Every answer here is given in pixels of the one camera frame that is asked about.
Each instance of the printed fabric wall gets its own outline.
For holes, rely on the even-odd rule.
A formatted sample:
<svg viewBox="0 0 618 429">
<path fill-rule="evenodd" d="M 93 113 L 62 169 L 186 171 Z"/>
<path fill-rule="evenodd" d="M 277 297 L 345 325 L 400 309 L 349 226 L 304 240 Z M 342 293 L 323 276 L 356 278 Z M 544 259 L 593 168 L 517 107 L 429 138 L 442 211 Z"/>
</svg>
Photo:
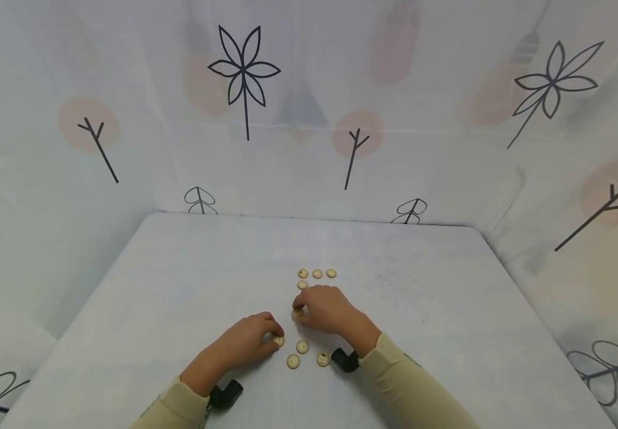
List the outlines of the printed fabric wall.
<svg viewBox="0 0 618 429">
<path fill-rule="evenodd" d="M 618 425 L 618 1 L 0 0 L 1 299 L 154 210 L 473 226 Z"/>
</svg>

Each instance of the beige sleeve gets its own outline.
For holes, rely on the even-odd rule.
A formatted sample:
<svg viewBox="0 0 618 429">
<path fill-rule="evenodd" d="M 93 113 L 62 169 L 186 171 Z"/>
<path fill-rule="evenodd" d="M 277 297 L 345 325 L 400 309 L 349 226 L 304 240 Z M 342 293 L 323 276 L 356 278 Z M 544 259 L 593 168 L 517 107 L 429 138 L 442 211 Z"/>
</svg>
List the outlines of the beige sleeve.
<svg viewBox="0 0 618 429">
<path fill-rule="evenodd" d="M 130 429 L 203 428 L 209 398 L 192 392 L 179 377 L 147 408 Z"/>
<path fill-rule="evenodd" d="M 479 426 L 454 397 L 385 334 L 359 360 L 402 428 L 471 429 Z"/>
</svg>

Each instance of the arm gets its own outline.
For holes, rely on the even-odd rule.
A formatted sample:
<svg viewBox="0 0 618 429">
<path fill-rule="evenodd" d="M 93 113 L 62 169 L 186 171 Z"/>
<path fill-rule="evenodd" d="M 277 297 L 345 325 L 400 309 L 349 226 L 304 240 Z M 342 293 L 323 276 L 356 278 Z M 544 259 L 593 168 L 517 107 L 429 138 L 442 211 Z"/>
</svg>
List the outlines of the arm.
<svg viewBox="0 0 618 429">
<path fill-rule="evenodd" d="M 341 335 L 354 348 L 364 375 L 375 383 L 400 427 L 479 427 L 440 383 L 396 347 L 367 315 L 355 309 L 339 289 L 314 288 L 305 289 L 295 299 L 295 308 L 309 308 L 308 315 L 300 315 L 298 321 Z"/>
<path fill-rule="evenodd" d="M 135 421 L 130 429 L 203 428 L 209 393 L 223 375 L 280 349 L 266 334 L 285 335 L 269 312 L 245 317 L 206 347 Z"/>
</svg>

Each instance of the black clip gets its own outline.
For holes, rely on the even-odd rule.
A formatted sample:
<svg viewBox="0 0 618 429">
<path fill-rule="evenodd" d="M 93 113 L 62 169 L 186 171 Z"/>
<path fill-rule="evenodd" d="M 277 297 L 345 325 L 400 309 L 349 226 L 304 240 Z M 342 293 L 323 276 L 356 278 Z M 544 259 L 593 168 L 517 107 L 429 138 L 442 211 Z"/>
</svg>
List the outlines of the black clip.
<svg viewBox="0 0 618 429">
<path fill-rule="evenodd" d="M 209 405 L 217 410 L 229 410 L 235 405 L 243 390 L 237 380 L 231 380 L 224 390 L 216 386 L 211 390 Z"/>
<path fill-rule="evenodd" d="M 355 351 L 348 356 L 342 348 L 339 348 L 332 353 L 330 358 L 343 373 L 353 373 L 359 368 L 359 355 Z"/>
</svg>

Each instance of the white table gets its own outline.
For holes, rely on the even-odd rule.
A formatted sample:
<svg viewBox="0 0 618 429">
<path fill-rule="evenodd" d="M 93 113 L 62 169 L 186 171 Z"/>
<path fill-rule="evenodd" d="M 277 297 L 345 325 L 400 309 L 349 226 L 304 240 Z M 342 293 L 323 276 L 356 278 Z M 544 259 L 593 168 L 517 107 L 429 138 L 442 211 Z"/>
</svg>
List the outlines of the white table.
<svg viewBox="0 0 618 429">
<path fill-rule="evenodd" d="M 125 428 L 200 349 L 264 310 L 286 345 L 234 375 L 244 394 L 208 428 L 393 427 L 360 370 L 317 366 L 319 351 L 350 348 L 292 322 L 299 268 L 335 268 L 330 284 L 483 428 L 613 428 L 475 230 L 164 213 L 142 224 L 1 428 Z M 292 371 L 301 338 L 310 352 Z"/>
</svg>

